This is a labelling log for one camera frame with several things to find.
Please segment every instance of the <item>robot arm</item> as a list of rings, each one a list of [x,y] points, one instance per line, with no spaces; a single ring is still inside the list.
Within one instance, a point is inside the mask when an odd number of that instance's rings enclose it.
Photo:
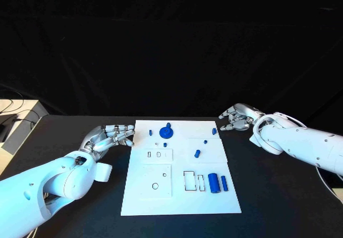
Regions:
[[[343,175],[343,137],[314,130],[291,118],[273,113],[265,115],[245,104],[234,104],[220,115],[229,116],[229,124],[220,130],[246,130],[253,125],[250,142],[269,153],[282,151],[298,160]]]
[[[23,237],[59,209],[86,194],[92,182],[106,182],[110,165],[96,163],[108,148],[132,146],[132,125],[98,126],[85,136],[77,151],[0,181],[0,233]]]

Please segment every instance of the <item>black table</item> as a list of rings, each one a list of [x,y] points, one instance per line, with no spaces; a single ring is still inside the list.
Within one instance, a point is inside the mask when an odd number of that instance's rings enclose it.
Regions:
[[[8,176],[77,150],[83,136],[102,124],[134,124],[136,119],[214,120],[217,118],[44,116],[0,176]],[[343,205],[327,191],[315,168],[285,153],[269,154],[249,142],[249,131],[219,132],[227,156],[240,214],[121,217],[131,148],[109,149],[109,181],[93,182],[80,200],[61,208],[38,227],[36,237],[343,237]]]

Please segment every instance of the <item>circular hole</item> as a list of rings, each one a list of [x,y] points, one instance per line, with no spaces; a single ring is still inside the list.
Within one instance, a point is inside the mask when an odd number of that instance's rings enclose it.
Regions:
[[[27,200],[30,200],[30,192],[28,191],[23,192],[23,196]]]
[[[152,189],[157,189],[157,188],[158,188],[158,184],[154,183],[154,184],[152,184]]]

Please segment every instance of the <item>black device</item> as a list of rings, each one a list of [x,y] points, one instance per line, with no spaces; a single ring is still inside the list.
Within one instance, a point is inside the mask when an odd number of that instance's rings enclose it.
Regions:
[[[0,142],[4,142],[8,136],[10,129],[12,127],[17,114],[8,114],[0,116]]]

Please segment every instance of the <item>blue cylinder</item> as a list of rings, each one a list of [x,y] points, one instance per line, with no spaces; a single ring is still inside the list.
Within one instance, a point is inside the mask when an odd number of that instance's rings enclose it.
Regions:
[[[208,174],[208,188],[211,193],[220,192],[217,176],[214,173]]]
[[[159,136],[162,139],[168,139],[172,136],[170,123],[167,123],[167,126],[159,129]]]
[[[221,178],[223,190],[227,192],[229,189],[227,189],[227,184],[226,184],[224,176],[220,176],[220,178]]]
[[[198,158],[198,155],[200,155],[200,150],[196,150],[194,157]]]

